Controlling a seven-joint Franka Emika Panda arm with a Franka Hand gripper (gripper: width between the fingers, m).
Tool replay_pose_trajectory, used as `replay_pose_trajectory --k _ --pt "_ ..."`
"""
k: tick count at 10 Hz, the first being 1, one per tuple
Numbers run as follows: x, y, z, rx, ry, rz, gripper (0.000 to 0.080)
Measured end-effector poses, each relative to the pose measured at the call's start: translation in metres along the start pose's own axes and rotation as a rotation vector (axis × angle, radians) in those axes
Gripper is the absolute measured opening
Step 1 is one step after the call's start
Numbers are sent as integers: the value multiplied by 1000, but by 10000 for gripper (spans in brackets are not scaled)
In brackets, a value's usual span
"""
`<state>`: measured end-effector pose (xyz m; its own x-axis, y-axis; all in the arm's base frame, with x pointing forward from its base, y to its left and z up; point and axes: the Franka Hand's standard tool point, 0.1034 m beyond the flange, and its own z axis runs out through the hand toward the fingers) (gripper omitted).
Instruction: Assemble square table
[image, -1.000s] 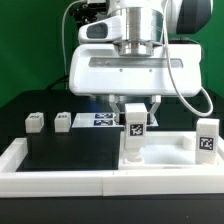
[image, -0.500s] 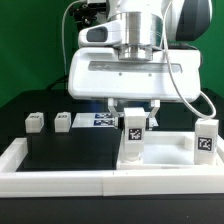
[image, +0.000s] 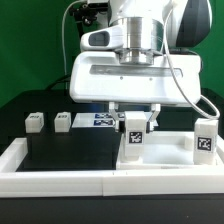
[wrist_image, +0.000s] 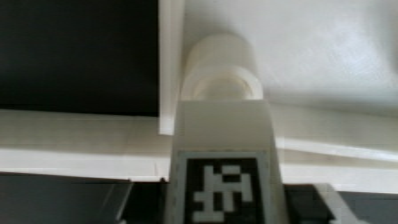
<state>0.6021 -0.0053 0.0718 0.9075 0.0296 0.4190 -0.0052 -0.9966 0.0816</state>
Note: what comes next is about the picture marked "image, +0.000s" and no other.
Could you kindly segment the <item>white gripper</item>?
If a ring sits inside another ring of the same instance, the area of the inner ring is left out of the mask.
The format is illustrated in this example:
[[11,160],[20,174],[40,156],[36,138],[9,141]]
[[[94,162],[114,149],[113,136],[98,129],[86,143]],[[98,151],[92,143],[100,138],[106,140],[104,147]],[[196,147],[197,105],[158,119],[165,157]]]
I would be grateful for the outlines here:
[[146,132],[154,131],[161,105],[187,106],[200,99],[201,58],[198,55],[160,54],[153,63],[123,64],[124,31],[119,25],[82,36],[75,59],[70,96],[76,102],[110,102],[116,132],[118,103],[152,104]]

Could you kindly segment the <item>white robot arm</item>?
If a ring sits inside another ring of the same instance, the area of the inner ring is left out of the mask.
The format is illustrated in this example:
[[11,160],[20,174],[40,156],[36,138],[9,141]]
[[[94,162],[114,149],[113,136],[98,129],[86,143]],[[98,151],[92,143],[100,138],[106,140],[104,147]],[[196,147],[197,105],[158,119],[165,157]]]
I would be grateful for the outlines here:
[[76,102],[195,107],[201,58],[185,53],[211,29],[208,0],[109,0],[108,25],[84,34],[70,96]]

